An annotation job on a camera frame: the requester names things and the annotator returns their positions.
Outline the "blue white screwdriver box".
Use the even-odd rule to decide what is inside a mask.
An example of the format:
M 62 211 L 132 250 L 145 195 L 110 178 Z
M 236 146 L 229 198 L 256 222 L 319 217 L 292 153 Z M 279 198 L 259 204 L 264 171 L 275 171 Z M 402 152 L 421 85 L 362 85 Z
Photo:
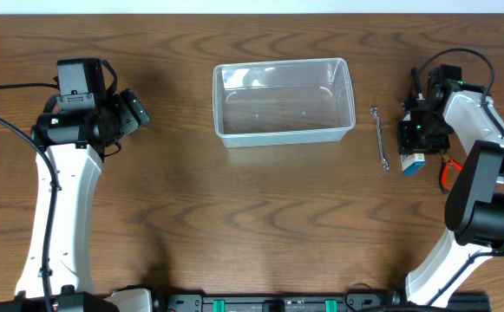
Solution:
M 401 165 L 404 176 L 413 176 L 426 164 L 423 153 L 403 154 L 401 156 Z

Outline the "clear plastic storage container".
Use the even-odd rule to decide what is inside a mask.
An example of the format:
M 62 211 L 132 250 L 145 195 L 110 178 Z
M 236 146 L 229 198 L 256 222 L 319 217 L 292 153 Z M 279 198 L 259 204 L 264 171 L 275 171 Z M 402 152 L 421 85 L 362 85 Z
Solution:
M 225 147 L 340 141 L 356 125 L 343 58 L 220 64 L 212 92 L 214 129 Z

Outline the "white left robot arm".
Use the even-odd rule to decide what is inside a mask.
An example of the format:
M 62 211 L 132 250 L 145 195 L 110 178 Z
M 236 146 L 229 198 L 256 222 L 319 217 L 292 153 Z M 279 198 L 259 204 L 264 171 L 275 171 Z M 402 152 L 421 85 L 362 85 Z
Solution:
M 38 191 L 29 255 L 15 297 L 0 311 L 154 311 L 151 289 L 100 296 L 89 265 L 92 207 L 109 146 L 149 121 L 130 88 L 118 92 L 97 58 L 60 60 L 59 93 L 48 100 L 28 142 L 36 149 Z

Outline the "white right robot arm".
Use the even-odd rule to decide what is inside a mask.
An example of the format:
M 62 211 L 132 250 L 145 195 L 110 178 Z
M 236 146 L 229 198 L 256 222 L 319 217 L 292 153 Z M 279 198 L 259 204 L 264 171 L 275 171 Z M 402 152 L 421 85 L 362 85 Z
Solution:
M 428 94 L 415 81 L 405 104 L 410 140 L 426 144 L 455 134 L 467 158 L 445 204 L 446 230 L 405 278 L 405 300 L 445 308 L 478 266 L 504 257 L 504 121 L 483 86 L 433 79 Z

